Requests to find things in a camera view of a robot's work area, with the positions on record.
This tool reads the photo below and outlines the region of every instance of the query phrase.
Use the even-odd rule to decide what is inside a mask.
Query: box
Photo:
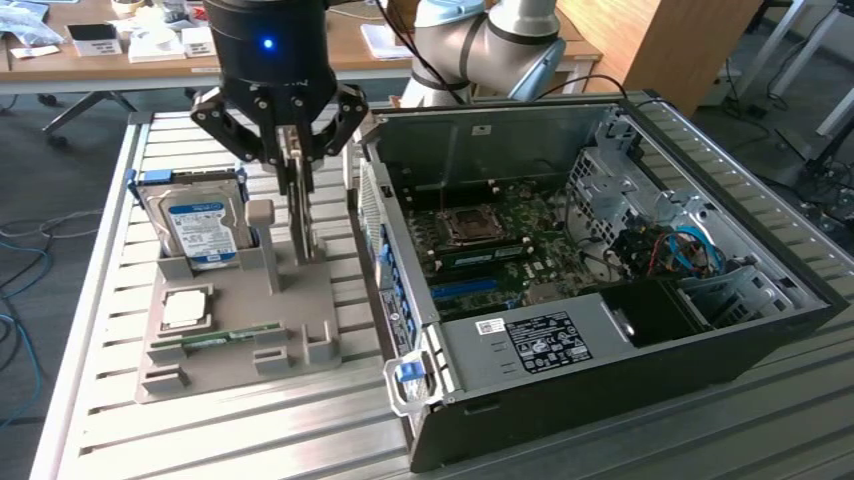
[[[68,25],[68,34],[78,49],[78,55],[90,57],[96,55],[119,55],[122,44],[116,27],[106,23],[88,25]]]
[[[190,58],[217,55],[214,36],[209,27],[186,28],[182,30],[185,53]]]

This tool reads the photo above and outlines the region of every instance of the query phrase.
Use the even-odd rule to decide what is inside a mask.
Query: motherboard
[[[459,205],[465,200],[441,199],[439,208],[409,211],[407,226],[443,320],[569,298],[609,280],[609,269],[594,274],[585,264],[557,214],[566,202],[562,192],[563,187],[534,180],[491,184],[489,203]],[[462,192],[453,195],[467,198]]]

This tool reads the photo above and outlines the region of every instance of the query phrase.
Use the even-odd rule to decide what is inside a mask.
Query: paper
[[[369,44],[371,55],[381,60],[413,58],[413,52],[403,45],[395,45],[395,33],[389,25],[362,25],[362,36]]]
[[[12,48],[10,49],[10,52],[12,52],[15,58],[32,58],[58,53],[59,48],[55,45],[48,45],[47,47]]]

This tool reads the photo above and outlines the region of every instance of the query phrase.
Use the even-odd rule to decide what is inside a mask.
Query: cpu socket
[[[489,205],[449,209],[438,215],[450,245],[477,245],[503,239],[505,228]]]

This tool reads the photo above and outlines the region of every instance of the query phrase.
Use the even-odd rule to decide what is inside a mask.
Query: power supply label
[[[529,373],[545,372],[593,358],[566,312],[507,323],[506,328]]]

